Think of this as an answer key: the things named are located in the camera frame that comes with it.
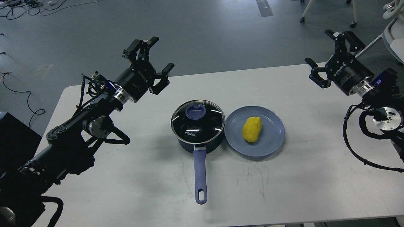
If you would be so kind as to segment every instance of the power strip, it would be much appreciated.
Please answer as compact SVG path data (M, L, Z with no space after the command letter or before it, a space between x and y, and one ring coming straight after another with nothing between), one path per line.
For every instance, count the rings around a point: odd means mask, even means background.
M0 6L6 6L8 5L9 2L12 2L13 0L5 0L4 2L0 3Z

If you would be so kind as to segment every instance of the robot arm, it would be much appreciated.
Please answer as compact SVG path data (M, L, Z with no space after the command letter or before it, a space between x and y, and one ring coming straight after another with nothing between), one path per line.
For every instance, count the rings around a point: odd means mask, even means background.
M161 73L156 73L149 62L149 50L158 40L158 37L134 40L123 51L123 57L131 65L114 82L102 75L94 79L83 76L91 80L97 91L89 105L82 106L81 97L73 117L48 132L47 148L19 169L7 170L0 176L1 226L32 226L45 211L43 202L56 202L59 208L49 224L54 226L63 203L58 198L41 195L53 184L60 184L67 174L79 175L94 166L94 154L102 143L130 143L129 137L114 126L109 114L122 110L128 100L137 102L147 90L157 95L169 84L168 73L174 64L169 63ZM92 136L87 141L81 136L83 130ZM110 133L121 140L107 139Z
M366 136L375 139L391 139L400 158L404 161L404 134L400 131L404 127L404 99L403 96L398 95L399 89L396 86L397 72L388 68L373 79L374 74L350 53L360 51L365 47L352 32L334 33L331 30L326 30L325 33L335 41L335 53L327 61L325 67L319 67L311 58L306 58L306 63L312 68L309 78L321 88L327 88L331 85L331 82L334 82L345 95L356 93L361 96L361 106L368 107L368 109L364 109L359 117L362 132ZM349 51L347 51L345 41L350 44ZM323 79L318 72L326 72L327 79ZM351 112L348 111L348 113L345 118L345 130L346 122ZM374 124L383 134L369 132L366 127L366 116L373 117ZM361 157L359 159L365 164L377 168L381 167L363 158L361 159ZM403 172L403 169L384 168L384 166L382 168Z

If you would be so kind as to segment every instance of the black cable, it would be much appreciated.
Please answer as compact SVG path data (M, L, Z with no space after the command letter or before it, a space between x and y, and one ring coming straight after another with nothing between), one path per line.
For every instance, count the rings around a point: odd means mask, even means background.
M104 139L104 142L109 144L125 144L121 139Z
M27 2L27 8L28 8L28 14L29 14L29 15L35 16L35 15L37 15L38 13L41 12L41 9L39 9L39 7L43 6L43 4L42 4L41 2L38 2L37 0L26 0L26 1L24 1L24 2ZM38 12L37 12L36 14L31 14L31 13L29 13L29 11L30 11L31 9L33 9L33 8L37 8L37 9L38 9Z
M53 202L57 204L57 209L49 221L48 227L54 227L59 220L63 211L63 201L57 197L43 196L41 195L41 202Z
M368 160L362 158L362 157L361 157L360 155L358 155L357 153L355 153L354 150L352 149L351 145L349 144L348 136L347 136L348 119L349 119L349 117L352 115L352 113L353 113L356 109L359 108L359 109L366 110L366 109L364 109L364 108L362 107L362 105L363 105L362 103L360 103L359 105L351 105L351 106L348 108L347 114L345 115L345 118L344 118L344 125L343 125L343 127L342 127L342 134L343 134L343 137L344 137L344 141L345 141L346 146L348 147L348 149L350 150L350 152L351 152L357 159L359 159L361 162L363 162L364 165L369 165L369 166L371 166L371 167L375 167L375 168L383 169L383 170L391 170L391 171L397 171L397 172L404 172L404 169L402 169L402 168L391 168L391 167L386 167L386 166L382 166L382 165L379 165L379 164L370 162L370 161L368 161Z
M375 116L377 114L380 114L380 112L375 111L375 110L363 111L360 114L359 127L360 127L362 133L365 134L367 137L374 138L374 139L391 139L391 136L387 135L387 134L376 134L376 133L369 132L368 127L366 126L366 117Z
M89 77L87 77L87 76L82 75L82 77L83 77L83 80L86 80L86 79L87 79L87 80L89 80L89 81L91 81L91 82L93 81L93 79L91 79L91 78L89 78ZM104 83L104 87L102 88L102 90L101 90L99 93L96 93L95 96L92 96L92 98L91 98L90 100L88 100L87 102L85 102L84 104L81 104L81 103L82 103L82 96L80 96L80 103L79 103L79 105L77 106L77 110L74 112L73 116L76 115L76 114L78 114L87 104L89 104L90 102L94 101L94 100L95 100L96 98L98 98L102 93L104 93L104 91L106 90L106 88L107 88L107 85ZM83 83L82 83L81 89L82 89L81 94L84 95L84 86L83 86Z
M90 82L88 82L87 94L89 94L91 97L96 96L98 94L96 88L97 86L95 86L95 84L90 80Z
M5 17L7 20L10 20L10 21L21 17L22 15L24 15L27 12L27 10L25 8L23 8L24 12L21 15L19 15L18 17L9 19L9 17L12 17L14 15L14 6L5 6L3 8L11 8L5 16L0 16L0 17Z
M111 125L109 127L110 131L115 133L115 135L117 135L119 138L122 139L122 143L125 145L128 145L130 143L130 138L121 130L119 130L117 127Z
M81 73L81 76L83 77L83 81L81 82L81 92L80 92L80 102L79 104L76 106L76 111L74 112L73 116L76 115L78 112L80 112L81 110L81 106L83 105L83 98L84 98L84 87L86 85L86 78L83 75L83 73Z
M33 113L33 115L32 115L32 117L31 117L31 119L29 120L28 127L31 128L31 121L32 121L32 118L33 118L35 115L42 115L42 114L44 114L44 113L46 112L46 110L45 110L45 109L39 109L39 110L37 110L37 111L33 111L33 110L31 109L31 107L29 106L29 102L28 102L29 97L30 97L31 94L32 94L31 91L16 91L16 90L13 90L13 89L7 87L7 85L4 83L4 77L5 77L7 74L10 74L10 73L11 73L10 71L9 71L9 72L6 72L6 73L0 72L0 74L3 74L3 79L2 79L3 85L4 85L7 89L9 89L10 91L13 91L13 92L17 92L17 93L29 93L28 98L27 98L27 105L28 105L29 110Z

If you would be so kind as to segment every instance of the black box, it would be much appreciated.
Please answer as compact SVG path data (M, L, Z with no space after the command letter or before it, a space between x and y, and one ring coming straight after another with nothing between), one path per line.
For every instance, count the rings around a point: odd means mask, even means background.
M32 159L41 136L8 112L0 112L0 169L18 168Z

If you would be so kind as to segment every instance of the purple handle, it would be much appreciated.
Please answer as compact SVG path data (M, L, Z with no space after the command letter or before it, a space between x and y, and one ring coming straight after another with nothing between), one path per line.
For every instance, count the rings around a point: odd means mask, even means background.
M206 108L204 105L190 105L185 110L185 115L191 120L199 120L206 114Z
M195 165L195 200L198 204L204 204L208 200L208 193L206 191L206 150L194 151L194 165ZM203 192L203 199L199 197L200 192Z

